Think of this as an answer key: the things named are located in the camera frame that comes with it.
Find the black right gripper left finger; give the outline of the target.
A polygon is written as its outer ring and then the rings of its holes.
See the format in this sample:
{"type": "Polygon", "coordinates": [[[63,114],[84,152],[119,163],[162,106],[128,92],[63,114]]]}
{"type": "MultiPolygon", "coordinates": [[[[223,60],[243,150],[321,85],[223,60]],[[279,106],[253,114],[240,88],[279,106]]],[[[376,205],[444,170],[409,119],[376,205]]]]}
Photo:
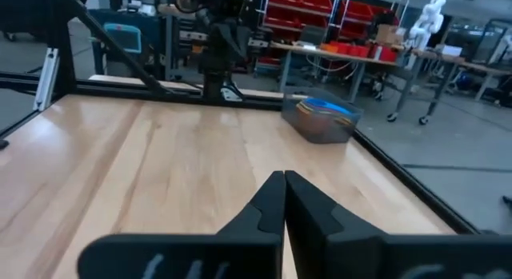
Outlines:
{"type": "Polygon", "coordinates": [[[215,234],[120,233],[81,251],[81,279],[280,278],[286,178],[274,171],[215,234]]]}

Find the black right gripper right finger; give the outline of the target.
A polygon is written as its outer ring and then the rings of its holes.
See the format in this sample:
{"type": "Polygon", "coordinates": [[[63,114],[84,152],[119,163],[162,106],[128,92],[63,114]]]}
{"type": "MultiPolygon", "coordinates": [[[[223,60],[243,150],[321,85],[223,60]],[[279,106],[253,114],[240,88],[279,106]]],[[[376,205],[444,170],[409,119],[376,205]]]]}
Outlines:
{"type": "Polygon", "coordinates": [[[300,278],[509,278],[511,238],[389,234],[294,171],[286,224],[300,278]]]}

